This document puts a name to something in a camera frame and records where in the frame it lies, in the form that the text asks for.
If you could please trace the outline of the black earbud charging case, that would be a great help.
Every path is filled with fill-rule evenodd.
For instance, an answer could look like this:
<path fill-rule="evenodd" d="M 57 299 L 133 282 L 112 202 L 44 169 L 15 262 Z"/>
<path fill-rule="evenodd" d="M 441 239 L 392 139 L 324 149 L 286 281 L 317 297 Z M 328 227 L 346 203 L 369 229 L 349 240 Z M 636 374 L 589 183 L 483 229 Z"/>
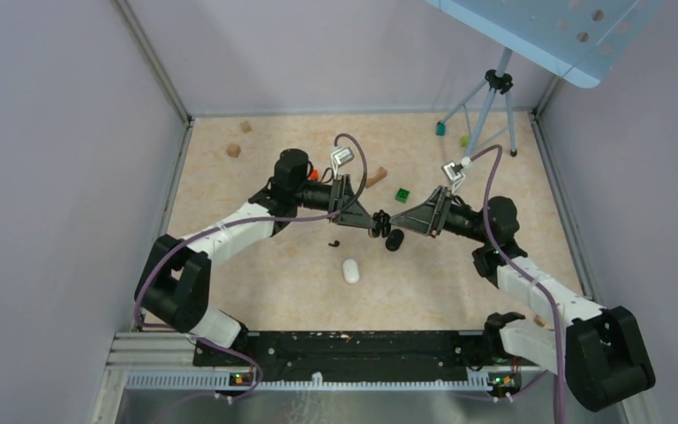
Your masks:
<path fill-rule="evenodd" d="M 385 240 L 385 247 L 389 252 L 396 252 L 404 241 L 404 232 L 400 229 L 393 229 Z"/>

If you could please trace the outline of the white earbud charging case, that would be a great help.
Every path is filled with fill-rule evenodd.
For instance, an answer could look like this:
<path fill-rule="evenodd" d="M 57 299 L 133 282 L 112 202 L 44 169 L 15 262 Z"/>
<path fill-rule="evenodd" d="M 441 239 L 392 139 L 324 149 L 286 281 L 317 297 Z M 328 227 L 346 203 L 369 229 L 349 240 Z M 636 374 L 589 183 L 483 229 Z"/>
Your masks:
<path fill-rule="evenodd" d="M 343 279 L 347 284 L 357 284 L 360 281 L 360 271 L 356 260 L 347 259 L 342 264 Z"/>

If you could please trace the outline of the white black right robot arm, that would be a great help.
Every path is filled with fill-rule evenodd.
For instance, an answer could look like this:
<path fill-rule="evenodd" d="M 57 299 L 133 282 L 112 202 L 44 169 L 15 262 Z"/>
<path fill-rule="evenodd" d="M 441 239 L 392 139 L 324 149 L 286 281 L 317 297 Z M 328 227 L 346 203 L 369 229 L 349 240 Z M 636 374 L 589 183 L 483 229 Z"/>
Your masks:
<path fill-rule="evenodd" d="M 431 238 L 448 231 L 480 242 L 472 253 L 478 274 L 551 323 L 547 329 L 515 313 L 491 314 L 482 340 L 489 361 L 505 364 L 515 356 L 533 362 L 592 412 L 655 386 L 637 318 L 626 307 L 604 307 L 571 291 L 541 269 L 516 243 L 520 225 L 510 198 L 495 196 L 476 211 L 440 186 L 389 224 Z"/>

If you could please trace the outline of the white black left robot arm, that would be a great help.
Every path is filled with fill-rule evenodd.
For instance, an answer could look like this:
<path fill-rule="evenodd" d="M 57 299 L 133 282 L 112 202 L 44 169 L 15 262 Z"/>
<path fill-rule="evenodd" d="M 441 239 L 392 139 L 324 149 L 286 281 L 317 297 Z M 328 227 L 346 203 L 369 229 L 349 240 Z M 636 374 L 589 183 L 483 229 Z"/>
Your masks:
<path fill-rule="evenodd" d="M 215 355 L 236 365 L 248 351 L 241 336 L 245 325 L 210 305 L 213 270 L 298 222 L 300 208 L 319 210 L 322 218 L 365 229 L 373 237 L 385 234 L 387 225 L 362 207 L 348 176 L 336 176 L 331 184 L 312 181 L 310 164 L 305 151 L 286 149 L 275 163 L 273 177 L 236 212 L 186 238 L 160 236 L 134 293 L 135 322 L 141 325 L 141 313 L 147 311 L 162 326 L 215 343 Z"/>

